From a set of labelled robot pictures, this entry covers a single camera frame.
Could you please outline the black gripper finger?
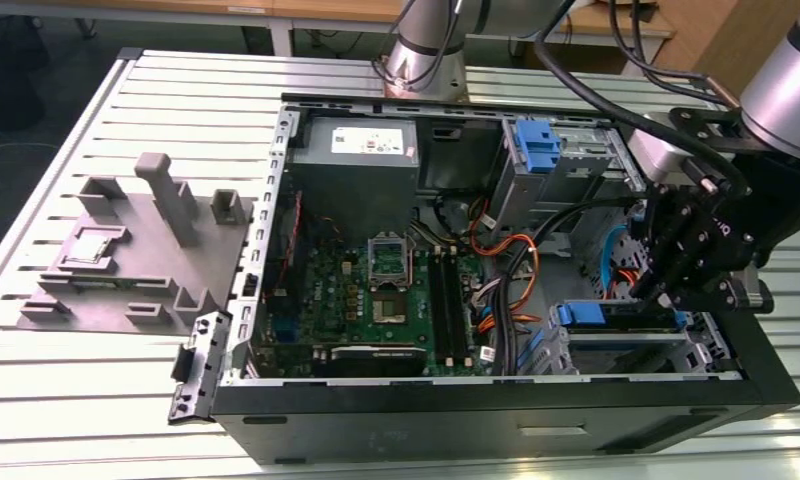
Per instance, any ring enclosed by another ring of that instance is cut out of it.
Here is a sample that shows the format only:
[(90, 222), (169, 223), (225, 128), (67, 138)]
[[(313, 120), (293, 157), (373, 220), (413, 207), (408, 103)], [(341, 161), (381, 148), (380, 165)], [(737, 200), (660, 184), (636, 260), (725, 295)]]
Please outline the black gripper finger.
[(749, 309), (751, 266), (724, 271), (697, 260), (688, 274), (661, 290), (658, 305), (677, 311)]
[(650, 187), (642, 219), (629, 221), (629, 233), (646, 253), (645, 269), (630, 289), (640, 300), (654, 300), (662, 293), (684, 297), (704, 284), (697, 266), (704, 250), (700, 200), (686, 187)]

